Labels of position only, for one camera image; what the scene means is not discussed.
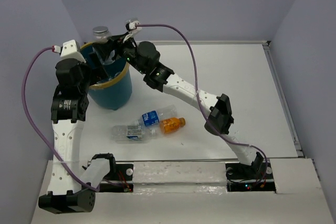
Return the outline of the clear wide-mouth plastic jar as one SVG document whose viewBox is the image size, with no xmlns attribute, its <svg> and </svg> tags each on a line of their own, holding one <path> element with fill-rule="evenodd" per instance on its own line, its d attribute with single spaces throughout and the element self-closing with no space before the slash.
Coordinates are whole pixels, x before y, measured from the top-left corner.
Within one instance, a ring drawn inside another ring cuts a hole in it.
<svg viewBox="0 0 336 224">
<path fill-rule="evenodd" d="M 92 33 L 93 43 L 99 46 L 99 49 L 93 47 L 93 51 L 98 55 L 100 62 L 104 66 L 113 64 L 115 62 L 115 60 L 113 59 L 114 51 L 111 51 L 107 54 L 101 49 L 101 46 L 103 46 L 108 41 L 107 38 L 112 36 L 109 28 L 106 26 L 96 26 L 92 29 Z"/>
</svg>

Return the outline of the orange juice bottle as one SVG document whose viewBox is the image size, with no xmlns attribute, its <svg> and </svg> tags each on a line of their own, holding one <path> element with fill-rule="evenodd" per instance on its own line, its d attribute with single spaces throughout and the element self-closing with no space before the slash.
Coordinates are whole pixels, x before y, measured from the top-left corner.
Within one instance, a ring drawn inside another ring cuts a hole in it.
<svg viewBox="0 0 336 224">
<path fill-rule="evenodd" d="M 179 128 L 184 127 L 186 121 L 184 118 L 169 118 L 159 123 L 160 130 L 163 134 L 176 132 Z"/>
</svg>

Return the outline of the small Pepsi labelled bottle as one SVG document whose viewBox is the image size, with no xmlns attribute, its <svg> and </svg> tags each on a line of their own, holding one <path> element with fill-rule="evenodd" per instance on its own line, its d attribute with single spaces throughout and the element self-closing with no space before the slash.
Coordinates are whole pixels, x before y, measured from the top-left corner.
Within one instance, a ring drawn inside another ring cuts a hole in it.
<svg viewBox="0 0 336 224">
<path fill-rule="evenodd" d="M 115 82 L 117 82 L 119 79 L 118 76 L 114 76 L 114 77 L 108 77 L 106 79 L 103 80 L 99 80 L 97 82 L 97 85 L 103 85 L 103 84 L 107 84 L 107 85 L 113 85 Z"/>
</svg>

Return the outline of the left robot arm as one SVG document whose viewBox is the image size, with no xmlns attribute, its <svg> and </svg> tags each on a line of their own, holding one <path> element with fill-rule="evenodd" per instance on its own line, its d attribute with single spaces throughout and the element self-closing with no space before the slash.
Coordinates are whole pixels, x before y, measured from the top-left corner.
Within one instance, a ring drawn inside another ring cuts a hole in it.
<svg viewBox="0 0 336 224">
<path fill-rule="evenodd" d="M 80 165 L 80 140 L 89 105 L 91 69 L 79 52 L 62 51 L 56 64 L 58 85 L 51 104 L 54 149 L 52 174 L 39 208 L 53 214 L 91 212 L 103 179 L 115 176 L 111 153 L 96 154 L 87 168 Z"/>
</svg>

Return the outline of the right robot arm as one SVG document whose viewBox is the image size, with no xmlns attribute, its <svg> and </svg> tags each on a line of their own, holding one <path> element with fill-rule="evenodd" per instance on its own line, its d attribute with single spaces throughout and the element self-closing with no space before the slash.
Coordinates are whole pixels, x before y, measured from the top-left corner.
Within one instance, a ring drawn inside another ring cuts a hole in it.
<svg viewBox="0 0 336 224">
<path fill-rule="evenodd" d="M 137 44 L 134 39 L 111 36 L 95 41 L 93 48 L 102 56 L 114 52 L 116 59 L 125 59 L 134 69 L 144 75 L 144 82 L 152 89 L 172 95 L 198 109 L 204 116 L 207 132 L 224 138 L 242 164 L 241 171 L 253 178 L 261 171 L 264 158 L 261 151 L 248 144 L 238 142 L 229 136 L 229 128 L 234 122 L 229 97 L 216 96 L 188 83 L 172 69 L 160 63 L 160 53 L 149 41 Z"/>
</svg>

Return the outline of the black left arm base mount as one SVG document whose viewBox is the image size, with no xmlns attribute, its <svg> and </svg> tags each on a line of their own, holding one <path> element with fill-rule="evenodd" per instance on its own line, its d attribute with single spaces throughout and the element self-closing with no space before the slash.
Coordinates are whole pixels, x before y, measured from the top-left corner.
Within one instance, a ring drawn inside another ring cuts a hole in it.
<svg viewBox="0 0 336 224">
<path fill-rule="evenodd" d="M 100 192 L 103 191 L 109 191 L 112 192 L 122 192 L 122 193 L 131 193 L 133 192 L 133 185 L 131 183 L 128 183 L 125 179 L 123 173 L 118 170 L 116 173 L 112 174 L 111 176 L 108 175 L 107 177 L 103 178 L 102 180 L 105 182 L 106 185 L 110 185 L 110 187 L 107 187 L 107 189 L 100 189 Z"/>
</svg>

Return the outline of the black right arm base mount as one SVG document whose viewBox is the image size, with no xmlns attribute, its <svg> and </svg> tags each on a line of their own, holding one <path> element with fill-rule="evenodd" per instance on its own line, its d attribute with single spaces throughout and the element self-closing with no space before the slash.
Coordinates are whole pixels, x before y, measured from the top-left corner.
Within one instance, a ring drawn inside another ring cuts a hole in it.
<svg viewBox="0 0 336 224">
<path fill-rule="evenodd" d="M 264 161 L 259 153 L 251 166 L 241 163 L 227 163 L 225 168 L 228 192 L 276 192 L 271 164 Z"/>
</svg>

